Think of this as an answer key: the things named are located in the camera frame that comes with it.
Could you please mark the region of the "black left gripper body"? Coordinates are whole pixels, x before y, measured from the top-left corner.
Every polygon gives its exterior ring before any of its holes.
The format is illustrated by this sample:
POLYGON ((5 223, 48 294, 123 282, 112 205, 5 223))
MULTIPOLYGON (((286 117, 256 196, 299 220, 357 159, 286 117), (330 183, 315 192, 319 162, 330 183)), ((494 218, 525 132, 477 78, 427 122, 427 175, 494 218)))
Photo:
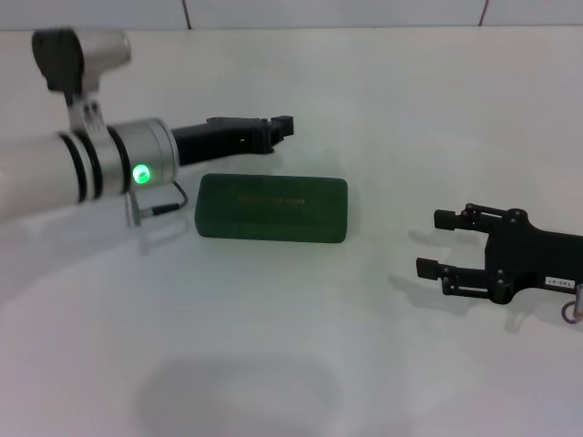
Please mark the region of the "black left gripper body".
POLYGON ((174 128, 171 133, 181 167, 236 155, 268 153, 267 119, 213 117, 204 124, 174 128))

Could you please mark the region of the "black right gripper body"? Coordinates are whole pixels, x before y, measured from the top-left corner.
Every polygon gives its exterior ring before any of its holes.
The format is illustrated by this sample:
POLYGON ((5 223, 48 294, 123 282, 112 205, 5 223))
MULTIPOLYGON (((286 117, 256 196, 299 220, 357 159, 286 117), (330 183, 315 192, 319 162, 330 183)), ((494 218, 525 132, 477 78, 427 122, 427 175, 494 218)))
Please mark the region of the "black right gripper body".
POLYGON ((521 209, 487 215, 486 233, 488 295, 494 303, 507 304, 530 288, 573 294, 583 284, 583 237, 538 229, 521 209))

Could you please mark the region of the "green glasses case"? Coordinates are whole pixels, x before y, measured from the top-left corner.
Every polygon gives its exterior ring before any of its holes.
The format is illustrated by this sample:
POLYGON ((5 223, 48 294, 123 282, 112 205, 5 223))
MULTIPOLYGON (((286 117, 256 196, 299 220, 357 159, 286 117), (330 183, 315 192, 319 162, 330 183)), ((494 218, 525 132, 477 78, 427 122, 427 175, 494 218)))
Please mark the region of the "green glasses case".
POLYGON ((202 237, 338 244, 348 225, 342 178, 205 175, 195 225, 202 237))

